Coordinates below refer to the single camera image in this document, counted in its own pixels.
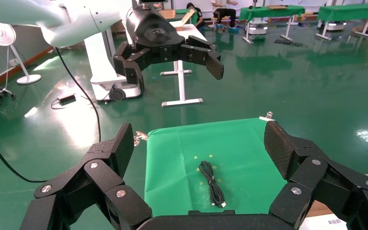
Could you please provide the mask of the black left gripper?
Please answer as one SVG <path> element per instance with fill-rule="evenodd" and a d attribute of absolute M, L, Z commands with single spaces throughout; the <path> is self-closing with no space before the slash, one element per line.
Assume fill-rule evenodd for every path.
<path fill-rule="evenodd" d="M 132 44 L 122 42 L 113 60 L 117 74 L 126 77 L 128 84 L 145 91 L 142 71 L 151 63 L 163 63 L 180 59 L 203 65 L 217 80 L 224 75 L 224 65 L 215 44 L 190 35 L 187 39 L 155 9 L 135 7 L 126 18 Z"/>

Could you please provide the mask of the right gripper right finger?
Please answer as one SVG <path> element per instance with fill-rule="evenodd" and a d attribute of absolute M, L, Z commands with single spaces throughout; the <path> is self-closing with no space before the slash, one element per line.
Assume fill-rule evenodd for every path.
<path fill-rule="evenodd" d="M 313 141 L 288 134 L 269 121 L 264 147 L 287 182 L 269 214 L 298 229 L 315 201 L 326 205 L 349 230 L 368 230 L 368 176 L 329 158 Z"/>

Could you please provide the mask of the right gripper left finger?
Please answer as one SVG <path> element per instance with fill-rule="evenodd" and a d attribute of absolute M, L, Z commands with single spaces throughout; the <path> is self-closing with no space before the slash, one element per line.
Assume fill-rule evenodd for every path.
<path fill-rule="evenodd" d="M 123 179 L 133 151 L 133 129 L 124 123 L 114 138 L 93 144 L 77 165 L 36 188 L 21 229 L 68 230 L 91 206 L 116 230 L 138 229 L 152 211 Z"/>

